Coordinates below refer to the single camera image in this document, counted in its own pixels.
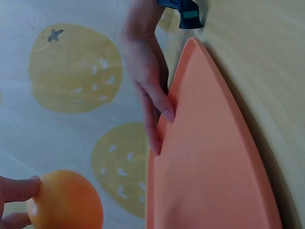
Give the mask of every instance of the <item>finger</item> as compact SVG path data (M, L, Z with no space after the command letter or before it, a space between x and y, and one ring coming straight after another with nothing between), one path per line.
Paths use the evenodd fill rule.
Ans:
M167 95L162 90L158 81L144 83L143 88L146 90L147 94L150 96L155 107L165 116L165 118L173 123L175 120L175 113L173 106L167 97Z
M0 198L2 195L5 203L26 201L36 195L39 186L39 177L13 180L0 176Z
M6 229L22 229L31 225L27 213L12 213L2 219Z
M141 105L143 107L145 129L146 129L149 145L153 150L153 152L156 155L159 155L161 151L161 142L156 130L153 102L150 99L149 95L145 92L145 90L137 83L136 83L136 89L141 101Z

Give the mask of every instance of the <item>yellow fruit print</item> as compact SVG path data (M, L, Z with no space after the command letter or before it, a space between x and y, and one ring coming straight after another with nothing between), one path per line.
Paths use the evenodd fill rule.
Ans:
M35 41L29 65L35 99L48 110L79 114L113 100L122 59L106 36L79 25L56 24Z
M178 21L180 20L179 17L176 15L175 10L171 8L166 8L158 23L158 25L164 32L170 33L178 30L178 27L172 26L173 18Z
M144 124L118 126L95 145L91 166L103 190L126 211L144 218L145 158L147 141Z

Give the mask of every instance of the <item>patterned tablecloth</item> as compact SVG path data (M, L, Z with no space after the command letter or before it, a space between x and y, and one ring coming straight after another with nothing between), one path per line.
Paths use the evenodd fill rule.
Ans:
M119 44L129 4L0 0L0 175L81 173L100 194L104 229L145 225L148 146ZM175 15L166 10L157 27L163 50ZM5 214L24 210L7 204Z

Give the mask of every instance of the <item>orange cutting board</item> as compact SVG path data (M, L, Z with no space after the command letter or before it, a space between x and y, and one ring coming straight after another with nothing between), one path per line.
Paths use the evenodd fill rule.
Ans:
M275 198L244 118L205 47L191 38L148 164L147 229L280 229Z

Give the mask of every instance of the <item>fingernail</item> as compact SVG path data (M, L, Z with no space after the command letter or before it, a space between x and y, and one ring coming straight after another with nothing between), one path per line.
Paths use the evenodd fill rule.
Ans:
M32 176L32 177L30 177L29 179L30 179L30 180L37 180L37 179L40 179L40 178L39 178L39 176Z
M173 123L173 122L174 122L175 116L174 116L173 112L164 111L162 114L165 116L165 118L167 119L167 121L169 121L170 123Z

